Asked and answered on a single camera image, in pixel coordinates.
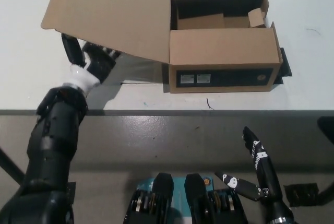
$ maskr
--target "open cardboard box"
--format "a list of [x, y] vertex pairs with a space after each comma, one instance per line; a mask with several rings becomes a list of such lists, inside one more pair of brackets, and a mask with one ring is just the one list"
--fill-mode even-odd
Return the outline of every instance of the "open cardboard box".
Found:
[[168, 63], [171, 92], [269, 91], [268, 0], [50, 0], [42, 28]]

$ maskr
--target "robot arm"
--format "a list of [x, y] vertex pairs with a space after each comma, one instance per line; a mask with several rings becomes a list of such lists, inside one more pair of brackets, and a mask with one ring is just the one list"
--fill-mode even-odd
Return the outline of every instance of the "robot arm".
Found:
[[77, 39], [64, 34], [62, 39], [73, 64], [71, 77], [52, 88], [37, 108], [27, 172], [17, 193], [0, 211], [0, 224], [74, 222], [67, 185], [79, 125], [88, 111], [86, 96], [105, 81], [120, 53], [87, 43], [83, 49], [89, 57], [86, 63]]
[[223, 172], [216, 172], [215, 175], [234, 192], [253, 201], [260, 201], [265, 209], [266, 223], [294, 223], [293, 214], [283, 202], [277, 174], [262, 143], [248, 127], [244, 128], [243, 139], [252, 156], [259, 186]]

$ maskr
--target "gray floor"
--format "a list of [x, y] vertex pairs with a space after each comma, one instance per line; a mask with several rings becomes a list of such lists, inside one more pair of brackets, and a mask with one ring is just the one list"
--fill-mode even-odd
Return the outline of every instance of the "gray floor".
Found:
[[[80, 129], [71, 180], [77, 181], [76, 223], [122, 223], [128, 201], [142, 179], [159, 171], [174, 176], [227, 171], [256, 182], [243, 146], [249, 126], [270, 153], [281, 185], [334, 180], [334, 145], [318, 130], [317, 117], [265, 114], [244, 117], [90, 116]], [[33, 116], [0, 116], [0, 146], [25, 170]], [[223, 187], [219, 181], [216, 188]], [[0, 170], [0, 206], [17, 189]], [[259, 206], [242, 202], [250, 223], [261, 223]], [[299, 223], [333, 223], [334, 204], [293, 209]]]

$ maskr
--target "label on box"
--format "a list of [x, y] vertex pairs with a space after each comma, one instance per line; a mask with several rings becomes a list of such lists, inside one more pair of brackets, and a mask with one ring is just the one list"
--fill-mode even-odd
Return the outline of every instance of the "label on box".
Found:
[[197, 75], [197, 83], [210, 83], [211, 74], [199, 74]]
[[193, 84], [195, 82], [195, 75], [194, 74], [182, 74], [181, 75], [181, 84]]

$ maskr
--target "box flap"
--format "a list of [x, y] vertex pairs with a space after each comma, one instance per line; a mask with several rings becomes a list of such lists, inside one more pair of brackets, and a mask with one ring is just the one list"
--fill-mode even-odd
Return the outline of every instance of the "box flap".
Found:
[[51, 0], [42, 27], [169, 62], [171, 0]]
[[272, 28], [171, 31], [172, 65], [280, 63]]
[[41, 24], [43, 29], [54, 29], [57, 26], [64, 12], [65, 2], [66, 0], [50, 0]]
[[278, 52], [278, 57], [279, 57], [280, 63], [283, 63], [282, 52], [281, 52], [281, 48], [280, 48], [280, 43], [278, 42], [278, 37], [277, 37], [277, 32], [276, 32], [276, 27], [275, 27], [274, 22], [271, 24], [271, 28], [273, 29], [273, 32], [274, 32], [274, 35], [275, 35], [276, 47], [277, 47], [277, 52]]
[[269, 1], [268, 0], [263, 0], [262, 7], [261, 7], [262, 12], [265, 13], [264, 18], [267, 16], [268, 10], [269, 10]]
[[261, 8], [254, 9], [248, 13], [250, 27], [266, 27]]

